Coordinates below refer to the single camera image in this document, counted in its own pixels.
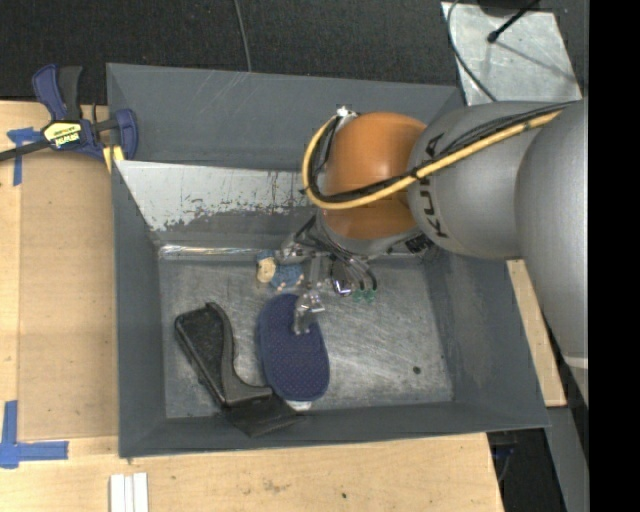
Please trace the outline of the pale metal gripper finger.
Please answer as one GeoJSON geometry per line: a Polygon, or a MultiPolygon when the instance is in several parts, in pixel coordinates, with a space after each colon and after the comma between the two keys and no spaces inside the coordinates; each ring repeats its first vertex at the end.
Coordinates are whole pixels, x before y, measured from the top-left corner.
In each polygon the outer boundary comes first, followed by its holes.
{"type": "Polygon", "coordinates": [[[317,256],[319,248],[314,243],[285,240],[279,249],[280,264],[302,264],[317,256]]]}
{"type": "Polygon", "coordinates": [[[296,335],[308,333],[317,316],[324,311],[318,291],[306,291],[298,296],[294,304],[293,332],[296,335]]]}

